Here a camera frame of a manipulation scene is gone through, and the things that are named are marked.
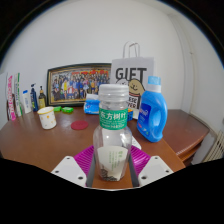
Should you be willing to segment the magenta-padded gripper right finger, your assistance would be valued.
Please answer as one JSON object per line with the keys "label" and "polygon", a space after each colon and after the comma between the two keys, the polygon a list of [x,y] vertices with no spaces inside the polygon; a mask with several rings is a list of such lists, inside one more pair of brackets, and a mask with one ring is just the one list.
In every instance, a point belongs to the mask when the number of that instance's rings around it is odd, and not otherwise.
{"label": "magenta-padded gripper right finger", "polygon": [[135,146],[131,148],[129,168],[134,187],[143,187],[173,173],[159,156],[149,156]]}

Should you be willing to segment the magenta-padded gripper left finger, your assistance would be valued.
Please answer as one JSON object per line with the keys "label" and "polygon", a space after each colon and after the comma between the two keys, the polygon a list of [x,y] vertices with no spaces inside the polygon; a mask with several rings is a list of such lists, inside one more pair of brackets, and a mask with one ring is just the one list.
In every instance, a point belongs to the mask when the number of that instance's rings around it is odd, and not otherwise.
{"label": "magenta-padded gripper left finger", "polygon": [[91,187],[95,173],[94,147],[75,156],[65,156],[51,173],[81,187]]}

